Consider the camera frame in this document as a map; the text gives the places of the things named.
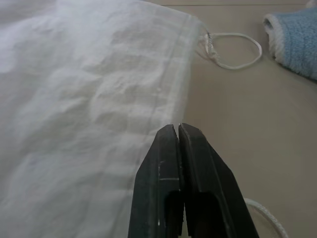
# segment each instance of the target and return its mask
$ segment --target white cord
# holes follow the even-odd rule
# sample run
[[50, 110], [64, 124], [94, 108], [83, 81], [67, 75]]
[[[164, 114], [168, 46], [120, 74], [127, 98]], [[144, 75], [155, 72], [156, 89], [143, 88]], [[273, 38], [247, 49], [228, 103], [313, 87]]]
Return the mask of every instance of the white cord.
[[267, 218], [274, 225], [274, 228], [276, 229], [276, 231], [279, 233], [279, 235], [282, 238], [289, 238], [283, 226], [278, 222], [278, 220], [272, 214], [270, 214], [270, 212], [264, 206], [248, 198], [245, 198], [244, 201], [246, 204], [254, 207], [258, 212], [260, 212], [261, 215]]
[[[212, 41], [214, 38], [216, 37], [221, 37], [221, 36], [240, 36], [240, 37], [245, 37], [247, 39], [249, 39], [250, 41], [252, 41], [259, 49], [259, 55], [258, 57], [256, 57], [253, 61], [249, 62], [249, 63], [245, 63], [239, 66], [229, 66], [226, 65], [224, 63], [220, 62], [220, 56], [218, 54], [218, 52], [215, 50]], [[252, 39], [250, 36], [247, 36], [245, 34], [241, 34], [241, 33], [209, 33], [207, 31], [207, 34], [203, 37], [200, 38], [200, 43], [203, 45], [205, 44], [205, 50], [206, 50], [206, 54], [207, 57], [211, 60], [214, 60], [216, 64], [218, 64], [220, 67], [222, 68], [226, 68], [226, 69], [231, 69], [231, 70], [235, 70], [235, 69], [241, 69], [241, 68], [245, 68], [248, 67], [252, 64], [254, 64], [257, 60], [259, 60], [262, 56], [262, 47], [261, 45], [255, 41], [254, 39]]]

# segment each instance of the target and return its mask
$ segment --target black clip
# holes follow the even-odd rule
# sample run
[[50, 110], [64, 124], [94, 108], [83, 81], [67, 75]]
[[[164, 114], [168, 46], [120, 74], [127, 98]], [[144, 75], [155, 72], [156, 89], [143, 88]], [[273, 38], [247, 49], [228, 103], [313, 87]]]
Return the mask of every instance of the black clip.
[[129, 238], [259, 238], [233, 173], [202, 132], [160, 129], [135, 179]]

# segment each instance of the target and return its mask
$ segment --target table surface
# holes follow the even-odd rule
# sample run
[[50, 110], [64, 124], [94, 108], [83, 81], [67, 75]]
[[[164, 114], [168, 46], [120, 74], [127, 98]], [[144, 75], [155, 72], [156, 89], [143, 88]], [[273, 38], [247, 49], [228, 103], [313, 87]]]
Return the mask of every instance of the table surface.
[[[195, 55], [184, 121], [203, 131], [232, 169], [244, 197], [268, 208], [290, 237], [316, 237], [317, 84], [270, 57], [262, 25], [265, 14], [297, 11], [307, 1], [152, 2], [197, 16], [211, 32], [244, 33], [262, 45], [262, 59], [238, 71]], [[258, 53], [251, 42], [235, 37], [218, 39], [215, 46], [223, 60], [235, 65]], [[259, 219], [260, 237], [271, 237]]]

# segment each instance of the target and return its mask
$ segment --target blue towel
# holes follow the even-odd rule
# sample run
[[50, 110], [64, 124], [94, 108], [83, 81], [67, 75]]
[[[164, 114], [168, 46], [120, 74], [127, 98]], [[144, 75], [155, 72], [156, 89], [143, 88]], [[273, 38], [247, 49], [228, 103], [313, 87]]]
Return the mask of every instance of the blue towel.
[[268, 14], [264, 27], [275, 60], [295, 73], [317, 80], [317, 7]]

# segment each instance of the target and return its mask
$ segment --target white bag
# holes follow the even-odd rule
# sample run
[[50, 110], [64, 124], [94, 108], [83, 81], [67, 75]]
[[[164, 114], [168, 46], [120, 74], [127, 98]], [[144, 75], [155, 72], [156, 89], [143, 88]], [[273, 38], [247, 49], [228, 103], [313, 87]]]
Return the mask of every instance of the white bag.
[[0, 3], [1, 238], [125, 238], [135, 173], [182, 119], [200, 22], [142, 1]]

